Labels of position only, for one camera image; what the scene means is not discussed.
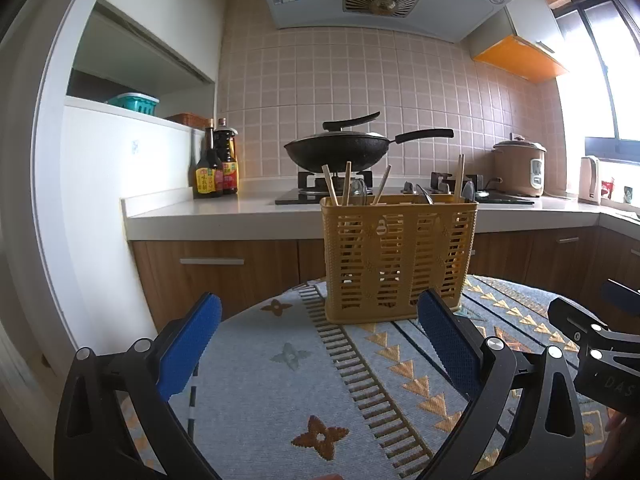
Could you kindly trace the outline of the person right hand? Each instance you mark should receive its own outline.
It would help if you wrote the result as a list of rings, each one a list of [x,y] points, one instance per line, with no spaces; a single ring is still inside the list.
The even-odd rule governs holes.
[[[639,478],[639,417],[608,409],[606,442],[588,467],[587,479]]]

